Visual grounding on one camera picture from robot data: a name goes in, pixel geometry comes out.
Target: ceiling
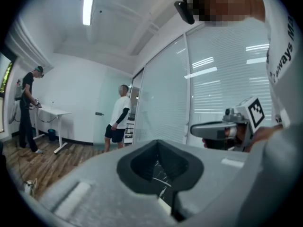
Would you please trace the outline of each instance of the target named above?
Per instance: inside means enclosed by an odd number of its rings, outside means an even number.
[[[174,1],[94,0],[90,26],[82,24],[83,0],[44,0],[41,6],[61,38],[54,52],[133,73],[142,48],[177,13]]]

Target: black pants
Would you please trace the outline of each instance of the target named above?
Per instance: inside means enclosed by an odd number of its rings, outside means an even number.
[[[29,109],[26,107],[25,102],[21,99],[20,101],[20,109],[21,109],[21,119],[20,119],[20,127],[19,127],[19,145],[22,148],[25,148],[25,136],[27,136],[27,141],[29,146],[33,152],[37,151],[37,145],[33,139],[33,130],[32,123],[30,121]]]

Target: wooden floor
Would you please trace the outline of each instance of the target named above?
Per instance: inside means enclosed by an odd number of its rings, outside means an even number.
[[[59,141],[50,142],[47,137],[36,139],[43,154],[35,154],[30,149],[17,148],[18,138],[4,143],[3,153],[7,159],[7,167],[19,188],[23,181],[38,179],[35,198],[39,199],[43,192],[71,170],[87,159],[103,153],[93,146],[69,143],[57,155],[53,153],[59,147]]]

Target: desk leg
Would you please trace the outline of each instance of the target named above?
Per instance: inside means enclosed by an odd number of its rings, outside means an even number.
[[[35,115],[35,129],[36,129],[36,137],[33,137],[34,140],[44,136],[44,134],[39,135],[39,129],[38,129],[38,124],[37,124],[37,114],[38,114],[38,109],[34,109],[34,115]]]
[[[61,137],[61,124],[62,124],[62,116],[58,116],[58,137],[59,137],[59,148],[57,148],[54,153],[57,154],[67,143],[62,144],[62,137]]]

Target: black shorts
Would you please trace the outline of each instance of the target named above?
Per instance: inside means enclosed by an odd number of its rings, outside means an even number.
[[[113,143],[119,143],[123,141],[125,129],[116,129],[113,131],[112,126],[109,124],[106,127],[105,137],[112,139]]]

